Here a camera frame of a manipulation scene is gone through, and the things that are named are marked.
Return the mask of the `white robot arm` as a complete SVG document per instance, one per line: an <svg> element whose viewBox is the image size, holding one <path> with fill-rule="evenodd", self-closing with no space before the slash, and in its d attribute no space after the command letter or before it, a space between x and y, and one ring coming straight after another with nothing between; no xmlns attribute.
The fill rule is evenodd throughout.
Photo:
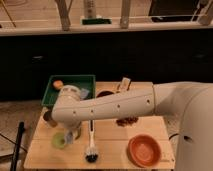
<svg viewBox="0 0 213 171"><path fill-rule="evenodd" d="M213 83L151 84L88 100L77 100L68 85L52 110L55 121L71 127L81 121L152 114L181 117L174 171L213 171Z"/></svg>

